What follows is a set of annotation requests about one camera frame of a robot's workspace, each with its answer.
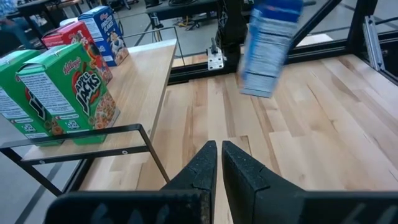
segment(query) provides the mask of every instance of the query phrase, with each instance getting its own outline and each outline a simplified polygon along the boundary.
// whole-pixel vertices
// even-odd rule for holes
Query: blue cereal box
[[[108,6],[98,6],[79,16],[86,24],[108,66],[117,66],[129,55],[120,29]]]
[[[256,3],[241,62],[241,93],[271,97],[302,9],[303,0],[260,0]]]

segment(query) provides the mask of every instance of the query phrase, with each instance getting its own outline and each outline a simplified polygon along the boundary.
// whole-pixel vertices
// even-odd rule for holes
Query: froot loops cereal box
[[[98,70],[81,43],[61,45],[24,63],[17,75],[66,133],[111,127],[119,116]],[[74,139],[94,144],[106,136]]]
[[[48,48],[63,44],[83,44],[91,58],[90,66],[97,69],[105,83],[109,83],[111,81],[113,77],[111,70],[107,66],[100,50],[95,45],[94,40],[84,23],[72,22],[45,34],[42,40]]]

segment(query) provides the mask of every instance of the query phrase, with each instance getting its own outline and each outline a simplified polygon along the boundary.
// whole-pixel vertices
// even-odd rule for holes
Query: metal bracket
[[[219,70],[224,68],[223,52],[216,46],[214,38],[211,38],[211,47],[207,48],[207,69]]]
[[[365,16],[363,32],[372,68],[376,71],[385,70],[374,16]]]

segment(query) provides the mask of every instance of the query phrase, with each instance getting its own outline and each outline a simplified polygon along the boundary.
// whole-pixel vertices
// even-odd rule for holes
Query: black metal frame
[[[363,52],[366,51],[366,46],[364,44],[362,23],[365,16],[373,14],[377,5],[377,0],[357,1],[347,39],[297,47],[300,41],[302,41],[340,2],[341,0],[329,0],[296,33],[292,41],[292,49],[289,51],[286,64],[306,62],[309,60],[318,60],[328,57],[338,57],[346,54],[355,54],[366,61],[363,57]],[[398,46],[398,31],[379,34],[379,42],[382,49],[389,49],[391,47]],[[208,71],[207,63],[174,67],[171,69],[169,85],[187,82],[191,79],[212,77],[233,72],[236,72],[236,66],[225,66],[222,70]],[[397,78],[388,71],[382,71],[381,74],[398,85]]]
[[[69,154],[64,156],[54,156],[54,157],[46,157],[46,158],[38,158],[31,160],[23,160],[23,158],[18,155],[16,151],[14,151],[13,147],[19,146],[30,146],[34,144],[42,144],[46,142],[54,142],[61,141],[67,139],[76,139],[76,138],[85,138],[90,136],[98,136],[102,134],[116,134],[116,133],[124,133],[129,131],[138,131],[141,135],[141,138],[144,140],[145,145],[143,146],[134,146],[127,147],[122,149],[109,149],[105,151],[92,151],[92,152],[84,152],[80,154]],[[35,138],[35,139],[24,139],[18,141],[6,142],[2,146],[0,146],[0,152],[2,152],[6,157],[8,157],[12,162],[17,164],[23,170],[25,170],[29,175],[31,175],[35,180],[37,180],[40,184],[42,184],[47,190],[53,193],[55,196],[60,196],[61,194],[78,190],[79,186],[83,182],[88,170],[90,169],[91,163],[94,158],[99,157],[107,157],[107,156],[120,156],[127,154],[134,154],[139,152],[149,152],[151,156],[154,158],[157,167],[160,170],[163,178],[166,183],[170,182],[170,179],[160,161],[157,157],[155,149],[150,142],[150,139],[147,133],[144,130],[144,127],[141,124],[130,124],[125,126],[118,126],[112,128],[91,130],[91,131],[82,131],[79,133],[71,133],[71,134],[63,134],[59,136],[50,136],[44,138]],[[56,186],[51,183],[46,177],[44,177],[39,171],[37,171],[33,165],[37,164],[47,164],[53,162],[65,162],[65,161],[74,161],[81,160],[77,167],[75,168],[72,176],[67,182],[65,188],[63,190],[58,189]]]

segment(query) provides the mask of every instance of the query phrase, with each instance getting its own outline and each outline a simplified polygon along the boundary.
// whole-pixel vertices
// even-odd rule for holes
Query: wooden table
[[[230,140],[305,190],[398,190],[398,87],[362,60],[287,65],[270,99],[240,94],[237,80],[232,73],[167,87],[153,144],[170,178],[208,140],[219,155]],[[156,170],[145,162],[136,189],[161,187]],[[217,175],[215,223],[232,223],[221,156]]]
[[[121,111],[114,127],[139,123],[145,129],[149,141],[153,140],[176,43],[176,40],[173,39],[129,48],[130,56],[118,67],[112,68],[113,79],[108,83],[108,89]],[[109,134],[102,144],[77,146],[72,140],[66,140],[61,146],[32,146],[28,153],[20,159],[10,148],[2,149],[2,152],[46,188],[52,189],[53,193],[59,195],[59,190],[54,188],[47,180],[44,180],[45,177],[32,170],[34,169],[32,164],[70,161],[76,160],[77,156],[87,158],[87,156],[93,154],[106,156],[103,155],[104,152],[109,155],[120,151],[121,153],[113,153],[113,155],[123,155],[122,148],[142,147],[143,145],[144,141],[141,135],[137,131],[133,131]],[[104,186],[101,183],[104,178],[113,178],[115,180],[113,184],[120,185],[120,188],[123,187],[124,181],[128,178],[119,180],[112,176],[113,171],[116,171],[115,173],[119,171],[122,173],[140,172],[139,169],[134,170],[129,166],[131,158],[133,157],[127,154],[95,159],[81,189],[109,189],[109,186]]]

